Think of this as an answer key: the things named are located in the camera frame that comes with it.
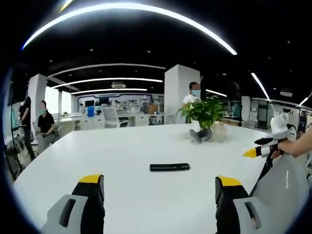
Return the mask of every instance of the ceiling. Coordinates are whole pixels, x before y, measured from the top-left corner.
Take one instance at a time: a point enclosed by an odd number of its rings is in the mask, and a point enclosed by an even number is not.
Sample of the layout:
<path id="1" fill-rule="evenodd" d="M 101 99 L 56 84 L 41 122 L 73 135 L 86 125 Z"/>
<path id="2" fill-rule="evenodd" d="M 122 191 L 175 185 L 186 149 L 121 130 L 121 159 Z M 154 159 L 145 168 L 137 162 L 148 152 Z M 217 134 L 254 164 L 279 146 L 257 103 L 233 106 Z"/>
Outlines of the ceiling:
<path id="1" fill-rule="evenodd" d="M 116 0 L 74 0 L 59 14 L 63 1 L 38 1 L 27 7 L 23 42 L 51 20 L 80 9 Z M 186 16 L 209 28 L 237 51 L 232 55 L 200 30 L 168 16 L 139 10 L 97 11 L 65 20 L 45 31 L 22 50 L 12 79 L 27 81 L 37 73 L 46 76 L 94 64 L 131 63 L 160 66 L 99 66 L 65 72 L 54 77 L 64 82 L 92 78 L 152 78 L 181 64 L 201 72 L 203 89 L 229 94 L 233 82 L 242 95 L 265 98 L 251 72 L 261 80 L 271 99 L 300 103 L 312 91 L 309 78 L 308 11 L 302 6 L 258 0 L 253 3 L 190 0 L 135 1 Z M 36 18 L 31 16 L 44 9 Z M 84 91 L 110 88 L 111 81 L 72 86 Z M 126 81 L 127 88 L 163 93 L 163 83 Z M 49 81 L 49 86 L 56 83 Z M 68 87 L 61 90 L 74 92 Z M 292 92 L 292 97 L 280 95 Z M 305 105 L 312 107 L 309 99 Z"/>

